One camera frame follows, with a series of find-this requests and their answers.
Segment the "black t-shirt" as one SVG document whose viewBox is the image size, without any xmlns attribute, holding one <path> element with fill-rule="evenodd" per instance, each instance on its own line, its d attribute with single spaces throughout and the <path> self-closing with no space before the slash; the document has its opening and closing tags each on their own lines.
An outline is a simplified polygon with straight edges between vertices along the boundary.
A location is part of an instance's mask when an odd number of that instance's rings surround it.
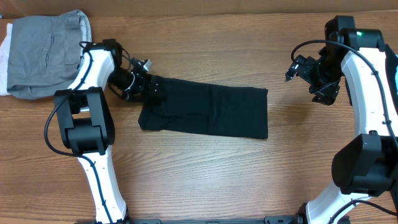
<svg viewBox="0 0 398 224">
<path fill-rule="evenodd" d="M 230 87 L 159 77 L 160 103 L 144 102 L 139 126 L 149 131 L 266 139 L 265 88 Z"/>
</svg>

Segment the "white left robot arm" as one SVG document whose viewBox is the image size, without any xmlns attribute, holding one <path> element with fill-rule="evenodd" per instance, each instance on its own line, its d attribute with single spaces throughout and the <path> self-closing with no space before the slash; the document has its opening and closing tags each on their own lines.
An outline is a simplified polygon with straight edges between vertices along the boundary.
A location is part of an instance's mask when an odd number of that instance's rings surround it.
<svg viewBox="0 0 398 224">
<path fill-rule="evenodd" d="M 82 59 L 75 81 L 54 94 L 62 142 L 85 171 L 95 203 L 95 223 L 129 223 L 127 204 L 118 187 L 112 148 L 116 136 L 104 89 L 114 85 L 124 101 L 158 102 L 164 90 L 148 73 L 150 60 L 130 57 L 114 39 L 100 43 L 81 41 Z"/>
</svg>

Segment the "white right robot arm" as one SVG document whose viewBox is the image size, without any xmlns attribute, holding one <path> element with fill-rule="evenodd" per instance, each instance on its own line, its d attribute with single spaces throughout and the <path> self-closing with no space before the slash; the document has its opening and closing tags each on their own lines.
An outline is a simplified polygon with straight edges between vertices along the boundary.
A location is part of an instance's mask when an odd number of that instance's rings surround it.
<svg viewBox="0 0 398 224">
<path fill-rule="evenodd" d="M 313 100 L 332 105 L 345 81 L 354 111 L 354 139 L 335 154 L 332 181 L 293 216 L 266 223 L 348 223 L 348 212 L 384 192 L 397 195 L 397 55 L 377 29 L 359 29 L 351 16 L 325 24 L 319 58 L 292 52 L 286 80 L 300 77 Z"/>
</svg>

